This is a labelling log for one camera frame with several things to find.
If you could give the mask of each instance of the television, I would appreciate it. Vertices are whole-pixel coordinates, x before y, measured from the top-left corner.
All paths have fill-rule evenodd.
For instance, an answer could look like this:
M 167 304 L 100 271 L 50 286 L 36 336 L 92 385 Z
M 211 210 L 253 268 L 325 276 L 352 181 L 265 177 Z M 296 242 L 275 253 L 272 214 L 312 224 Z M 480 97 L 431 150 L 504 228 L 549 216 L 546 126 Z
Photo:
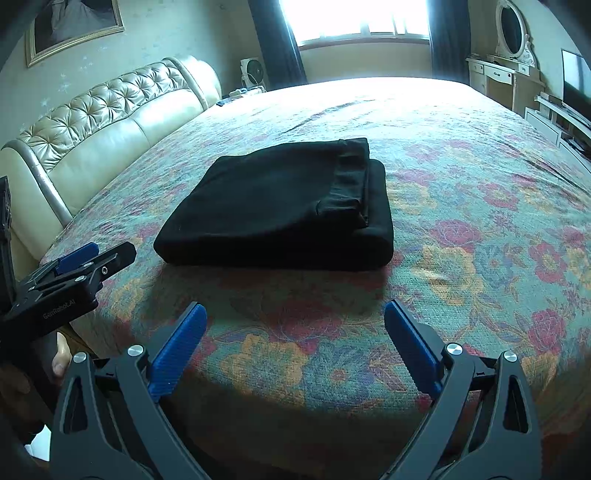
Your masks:
M 581 55 L 562 51 L 563 105 L 586 125 L 591 125 L 591 69 Z

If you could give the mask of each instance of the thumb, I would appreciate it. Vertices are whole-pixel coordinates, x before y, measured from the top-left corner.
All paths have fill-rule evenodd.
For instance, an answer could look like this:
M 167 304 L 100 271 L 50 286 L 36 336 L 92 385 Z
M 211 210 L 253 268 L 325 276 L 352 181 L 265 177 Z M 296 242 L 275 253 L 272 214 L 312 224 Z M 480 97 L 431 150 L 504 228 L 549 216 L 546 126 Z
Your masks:
M 70 347 L 68 346 L 66 337 L 60 332 L 57 332 L 57 353 L 51 363 L 54 375 L 58 378 L 62 378 L 66 373 L 66 369 L 70 365 L 71 360 L 72 354 L 70 353 Z

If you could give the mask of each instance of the folded black garment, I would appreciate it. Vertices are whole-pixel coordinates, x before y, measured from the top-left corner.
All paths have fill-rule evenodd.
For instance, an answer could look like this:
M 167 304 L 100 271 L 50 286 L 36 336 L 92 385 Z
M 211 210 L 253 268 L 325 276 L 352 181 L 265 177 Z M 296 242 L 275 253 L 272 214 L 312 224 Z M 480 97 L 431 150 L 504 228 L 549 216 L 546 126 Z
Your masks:
M 390 262 L 393 244 L 384 166 L 357 138 L 218 158 L 154 250 L 176 265 L 359 271 Z

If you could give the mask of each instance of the dark blue curtain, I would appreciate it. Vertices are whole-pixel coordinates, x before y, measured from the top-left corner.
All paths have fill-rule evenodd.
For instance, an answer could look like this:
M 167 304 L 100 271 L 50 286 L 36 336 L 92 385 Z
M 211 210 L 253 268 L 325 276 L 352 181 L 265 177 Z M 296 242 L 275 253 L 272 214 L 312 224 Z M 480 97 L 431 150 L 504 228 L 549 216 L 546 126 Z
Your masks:
M 467 0 L 427 0 L 433 78 L 469 83 L 472 36 Z
M 280 0 L 248 0 L 271 90 L 308 83 Z

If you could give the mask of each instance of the mirror frame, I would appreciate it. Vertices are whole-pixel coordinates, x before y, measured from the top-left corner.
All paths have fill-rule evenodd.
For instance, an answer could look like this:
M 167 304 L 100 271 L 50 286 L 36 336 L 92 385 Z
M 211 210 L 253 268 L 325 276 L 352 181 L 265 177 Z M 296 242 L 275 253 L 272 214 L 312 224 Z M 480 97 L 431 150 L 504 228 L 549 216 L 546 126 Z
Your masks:
M 521 47 L 517 53 L 513 53 L 509 49 L 505 40 L 505 34 L 503 33 L 503 25 L 501 22 L 502 11 L 504 8 L 511 8 L 515 12 L 517 20 L 519 21 L 519 26 L 521 27 Z M 499 39 L 496 46 L 496 54 L 499 57 L 503 57 L 508 60 L 514 60 L 519 63 L 524 63 L 535 68 L 537 66 L 537 62 L 535 60 L 534 54 L 531 52 L 530 35 L 527 33 L 525 20 L 519 9 L 509 0 L 498 0 L 495 18 L 496 33 Z

